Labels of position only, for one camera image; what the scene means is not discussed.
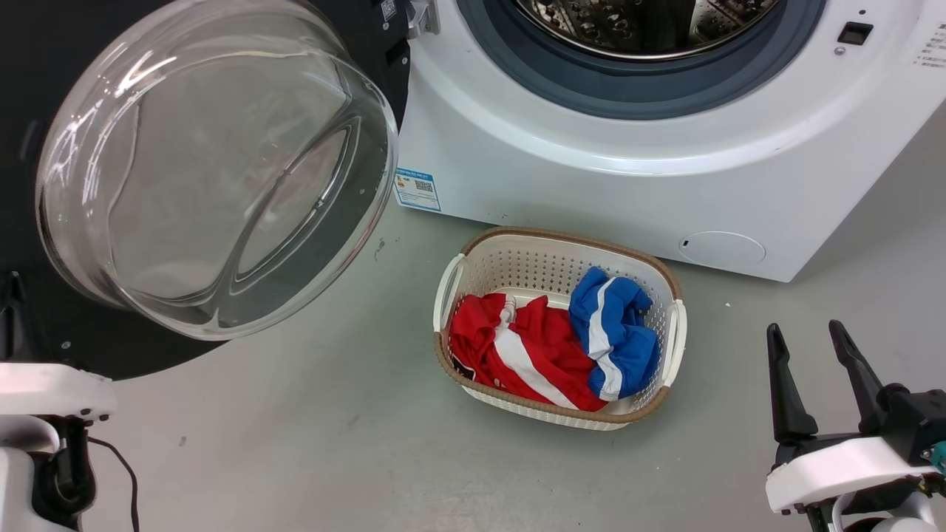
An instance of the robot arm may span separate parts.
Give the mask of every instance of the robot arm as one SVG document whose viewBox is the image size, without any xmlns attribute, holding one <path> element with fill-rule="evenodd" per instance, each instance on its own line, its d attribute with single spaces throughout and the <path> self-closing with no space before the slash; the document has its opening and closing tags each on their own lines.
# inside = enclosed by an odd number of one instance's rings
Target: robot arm
<svg viewBox="0 0 946 532">
<path fill-rule="evenodd" d="M 778 325 L 769 327 L 772 420 L 779 443 L 765 482 L 775 512 L 808 516 L 814 532 L 936 532 L 930 498 L 946 485 L 946 393 L 910 393 L 883 386 L 844 325 L 829 331 L 838 362 L 848 370 L 861 421 L 858 432 L 818 435 L 801 402 Z M 848 528 L 842 515 L 887 512 Z"/>
<path fill-rule="evenodd" d="M 117 406 L 109 380 L 0 363 L 0 532 L 78 530 L 96 496 L 86 427 Z"/>
</svg>

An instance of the washing machine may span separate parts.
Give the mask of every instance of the washing machine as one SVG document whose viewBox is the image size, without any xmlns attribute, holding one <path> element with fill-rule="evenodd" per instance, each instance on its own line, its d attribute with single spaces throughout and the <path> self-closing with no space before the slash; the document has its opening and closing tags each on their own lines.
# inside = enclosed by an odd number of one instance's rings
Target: washing machine
<svg viewBox="0 0 946 532">
<path fill-rule="evenodd" d="M 401 204 L 779 281 L 946 97 L 932 0 L 429 6 Z"/>
<path fill-rule="evenodd" d="M 33 0 L 0 27 L 0 359 L 113 378 L 302 308 L 392 191 L 790 280 L 946 97 L 934 0 Z"/>
</svg>

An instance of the basket handle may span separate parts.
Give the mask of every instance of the basket handle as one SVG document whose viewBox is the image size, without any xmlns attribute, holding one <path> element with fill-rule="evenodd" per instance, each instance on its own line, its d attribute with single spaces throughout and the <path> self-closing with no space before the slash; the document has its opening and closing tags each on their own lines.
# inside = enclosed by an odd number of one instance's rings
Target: basket handle
<svg viewBox="0 0 946 532">
<path fill-rule="evenodd" d="M 670 336 L 667 338 L 667 363 L 663 365 L 663 375 L 661 380 L 664 386 L 670 386 L 676 379 L 676 372 L 680 369 L 680 362 L 683 361 L 683 351 L 687 346 L 687 308 L 683 306 L 683 301 L 677 299 L 674 301 L 674 307 L 670 310 Z"/>
<path fill-rule="evenodd" d="M 460 253 L 454 257 L 440 277 L 437 287 L 437 297 L 433 300 L 433 331 L 441 332 L 447 328 L 447 319 L 453 309 L 453 298 L 460 286 L 460 276 L 466 267 L 466 255 Z"/>
</svg>

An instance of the laundry basket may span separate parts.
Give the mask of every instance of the laundry basket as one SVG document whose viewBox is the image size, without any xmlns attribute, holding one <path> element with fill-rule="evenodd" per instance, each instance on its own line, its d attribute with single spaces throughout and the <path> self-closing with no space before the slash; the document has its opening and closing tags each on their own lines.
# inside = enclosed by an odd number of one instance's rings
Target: laundry basket
<svg viewBox="0 0 946 532">
<path fill-rule="evenodd" d="M 474 382 L 457 371 L 449 341 L 450 320 L 464 296 L 506 293 L 522 307 L 547 295 L 551 307 L 567 309 L 571 291 L 590 266 L 609 275 L 634 279 L 654 301 L 644 321 L 660 338 L 660 363 L 643 391 L 610 402 L 598 412 L 583 412 L 514 396 Z M 433 331 L 433 348 L 440 365 L 474 398 L 533 419 L 613 431 L 649 416 L 667 398 L 683 358 L 687 312 L 674 275 L 653 257 L 601 240 L 499 227 L 470 241 L 450 261 L 434 301 Z"/>
</svg>

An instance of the gray floor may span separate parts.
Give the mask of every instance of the gray floor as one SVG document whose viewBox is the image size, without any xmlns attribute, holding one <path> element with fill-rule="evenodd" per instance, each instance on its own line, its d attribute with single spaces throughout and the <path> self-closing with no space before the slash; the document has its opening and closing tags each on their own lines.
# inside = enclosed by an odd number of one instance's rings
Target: gray floor
<svg viewBox="0 0 946 532">
<path fill-rule="evenodd" d="M 782 325 L 825 432 L 857 422 L 831 318 L 883 380 L 946 387 L 944 126 L 940 112 L 795 282 L 672 264 L 688 349 L 668 401 L 626 429 L 516 417 L 448 379 L 431 353 L 431 302 L 482 227 L 391 205 L 316 303 L 118 383 L 120 414 L 93 433 L 134 464 L 146 531 L 807 530 L 765 501 L 765 327 Z M 93 460 L 100 494 L 84 528 L 127 531 L 128 478 L 107 453 Z"/>
</svg>

